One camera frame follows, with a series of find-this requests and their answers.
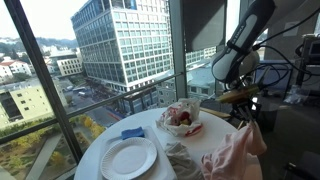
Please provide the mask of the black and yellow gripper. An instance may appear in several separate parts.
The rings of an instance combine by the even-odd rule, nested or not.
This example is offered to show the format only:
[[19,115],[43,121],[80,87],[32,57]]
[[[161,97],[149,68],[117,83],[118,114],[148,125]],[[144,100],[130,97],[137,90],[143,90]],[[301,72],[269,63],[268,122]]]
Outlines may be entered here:
[[254,114],[252,106],[254,102],[251,97],[260,91],[258,84],[253,83],[238,89],[230,90],[216,98],[222,104],[230,104],[232,109],[230,115],[240,120],[253,121]]

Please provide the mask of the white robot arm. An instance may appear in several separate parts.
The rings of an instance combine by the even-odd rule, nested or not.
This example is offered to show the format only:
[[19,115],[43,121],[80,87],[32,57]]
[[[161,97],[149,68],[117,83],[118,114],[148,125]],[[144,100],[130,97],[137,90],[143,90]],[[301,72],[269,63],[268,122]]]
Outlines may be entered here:
[[270,25],[306,1],[254,0],[241,18],[226,47],[214,58],[212,75],[223,83],[227,90],[218,101],[230,103],[236,116],[246,121],[253,120],[250,96],[263,88],[263,85],[257,84],[240,87],[241,76],[246,77],[258,65],[259,59],[254,51],[260,45],[255,44],[255,40]]

